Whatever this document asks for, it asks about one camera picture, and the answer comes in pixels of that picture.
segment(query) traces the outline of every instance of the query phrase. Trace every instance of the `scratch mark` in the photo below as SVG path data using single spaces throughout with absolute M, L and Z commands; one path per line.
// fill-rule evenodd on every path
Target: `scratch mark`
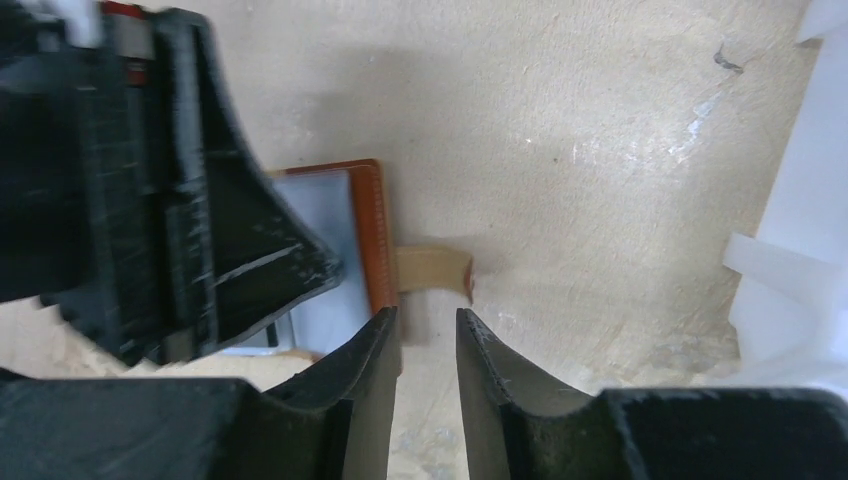
M 680 145 L 672 146 L 668 149 L 668 153 L 674 155 L 675 153 L 688 150 L 695 145 L 695 142 L 698 141 L 698 136 L 701 134 L 701 126 L 704 125 L 704 121 L 706 121 L 716 104 L 718 104 L 718 101 L 721 98 L 721 93 L 722 92 L 716 93 L 710 97 L 709 100 L 692 109 L 696 118 L 689 124 L 689 126 L 686 127 L 686 131 L 689 132 L 689 139 Z
M 506 312 L 498 312 L 498 320 L 500 320 L 501 324 L 505 324 L 508 327 L 513 327 L 518 324 L 518 319 L 515 318 L 515 315 Z
M 724 54 L 721 51 L 724 49 L 724 44 L 722 43 L 720 47 L 718 47 L 718 51 L 713 55 L 713 60 L 721 66 L 721 68 L 725 68 L 727 70 L 733 71 L 733 73 L 738 73 L 742 75 L 745 73 L 745 69 L 736 65 L 735 63 L 729 62 L 726 58 L 724 58 Z
M 456 372 L 454 372 L 454 373 L 453 373 L 453 375 L 451 375 L 451 383 L 453 384 L 453 382 L 455 382 L 455 381 L 456 381 Z M 441 394 L 441 395 L 439 395 L 439 398 L 437 398 L 435 401 L 433 401 L 433 402 L 430 404 L 430 407 L 428 407 L 428 408 L 427 408 L 427 413 L 425 413 L 425 414 L 424 414 L 424 418 L 422 418 L 422 419 L 421 419 L 421 421 L 418 423 L 418 428 L 416 428 L 416 429 L 415 429 L 415 430 L 416 430 L 416 432 L 420 433 L 420 432 L 421 432 L 421 429 L 423 429 L 423 428 L 424 428 L 424 426 L 426 426 L 426 425 L 427 425 L 427 422 L 429 422 L 429 421 L 430 421 L 430 414 L 432 414 L 432 413 L 433 413 L 433 409 L 434 409 L 434 408 L 436 408 L 436 404 L 441 403 L 442 401 L 444 401 L 445 397 L 447 397 L 447 396 L 448 396 L 448 392 L 449 392 L 449 391 L 450 391 L 450 387 L 449 387 L 449 386 L 445 386 L 445 388 L 444 388 L 444 389 L 442 389 L 442 394 Z
M 285 257 L 286 255 L 288 255 L 289 253 L 291 253 L 295 250 L 300 250 L 301 248 L 302 248 L 301 245 L 295 245 L 293 247 L 284 248 L 284 249 L 276 251 L 274 253 L 270 253 L 268 255 L 265 255 L 264 257 L 253 260 L 252 262 L 248 262 L 248 263 L 245 263 L 244 265 L 240 265 L 240 266 L 230 270 L 227 273 L 221 274 L 221 276 L 218 277 L 218 281 L 215 283 L 215 285 L 221 285 L 222 283 L 229 281 L 229 280 L 232 280 L 232 279 L 238 277 L 239 275 L 242 275 L 246 272 L 253 270 L 254 268 L 258 268 L 258 267 L 261 267 L 263 265 L 267 265 L 267 264 L 269 264 L 273 261 L 279 260 L 279 259 Z
M 547 35 L 548 32 L 550 32 L 554 27 L 556 27 L 557 23 L 559 23 L 559 13 L 555 13 L 551 17 L 551 21 L 545 24 L 544 27 L 542 27 L 542 30 L 539 31 L 539 34 Z

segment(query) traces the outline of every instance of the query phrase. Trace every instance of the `tan paper strip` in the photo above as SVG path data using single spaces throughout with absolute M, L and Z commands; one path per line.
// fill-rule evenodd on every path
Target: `tan paper strip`
M 397 247 L 395 252 L 399 292 L 441 288 L 472 300 L 470 253 L 441 245 Z

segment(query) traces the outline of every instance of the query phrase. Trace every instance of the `white plastic object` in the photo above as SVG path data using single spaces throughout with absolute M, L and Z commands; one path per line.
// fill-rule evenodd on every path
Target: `white plastic object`
M 756 239 L 734 234 L 742 274 L 729 320 L 740 371 L 721 383 L 807 386 L 848 399 L 848 2 L 816 0 L 799 41 L 819 58 Z

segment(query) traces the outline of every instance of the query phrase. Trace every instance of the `beige surface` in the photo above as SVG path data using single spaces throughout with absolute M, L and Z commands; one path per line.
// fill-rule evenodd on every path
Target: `beige surface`
M 385 160 L 398 243 L 473 252 L 475 310 L 534 362 L 590 391 L 732 364 L 721 252 L 756 227 L 815 60 L 792 44 L 806 1 L 172 3 L 215 22 L 265 166 Z M 404 302 L 391 478 L 467 476 L 462 305 Z M 0 363 L 114 369 L 49 324 L 0 307 Z M 270 385 L 291 362 L 202 368 Z
M 474 257 L 470 253 L 432 244 L 395 246 L 395 252 L 398 292 L 450 290 L 473 301 Z

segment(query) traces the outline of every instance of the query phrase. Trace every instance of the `black plastic bracket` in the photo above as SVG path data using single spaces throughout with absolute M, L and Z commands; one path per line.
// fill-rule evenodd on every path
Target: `black plastic bracket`
M 124 363 L 167 364 L 249 338 L 342 265 L 253 159 L 208 20 L 126 8 L 137 30 L 104 11 L 80 49 L 0 0 L 0 302 L 41 295 Z
M 4 479 L 386 478 L 397 311 L 260 393 L 234 378 L 33 380 L 0 371 Z
M 457 311 L 468 468 L 499 479 L 837 479 L 848 407 L 805 389 L 612 389 L 560 382 Z

